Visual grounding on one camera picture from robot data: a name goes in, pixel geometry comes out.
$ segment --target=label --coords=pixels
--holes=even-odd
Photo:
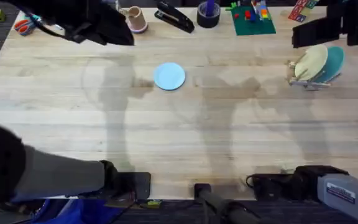
[[[356,194],[354,192],[332,183],[327,183],[327,193],[337,196],[352,204],[356,202]]]

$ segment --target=teal plate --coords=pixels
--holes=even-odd
[[[341,72],[345,61],[345,51],[341,47],[328,48],[328,58],[322,71],[325,71],[318,78],[313,80],[315,83],[327,83]]]

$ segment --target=blue plate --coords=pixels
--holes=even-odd
[[[163,63],[154,70],[154,82],[163,90],[176,90],[185,79],[185,71],[177,63]]]
[[[341,47],[328,48],[328,58],[322,71],[325,71],[321,76],[313,80],[315,83],[326,83],[339,75],[343,63],[345,61],[345,52]]]

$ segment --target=wooden tabletop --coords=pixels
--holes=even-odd
[[[0,124],[62,156],[107,159],[152,174],[152,198],[190,198],[197,182],[223,197],[252,195],[255,172],[331,164],[358,178],[358,46],[334,85],[303,91],[285,81],[293,49],[290,7],[271,7],[275,35],[236,36],[230,12],[188,34],[144,9],[136,46],[72,43],[10,31],[0,52]],[[308,20],[323,17],[313,9]],[[176,62],[185,84],[163,91],[153,70]]]

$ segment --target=stapler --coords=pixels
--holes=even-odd
[[[191,33],[194,30],[193,22],[181,13],[178,9],[169,5],[164,1],[157,1],[158,11],[155,12],[154,16],[161,19],[187,33]]]

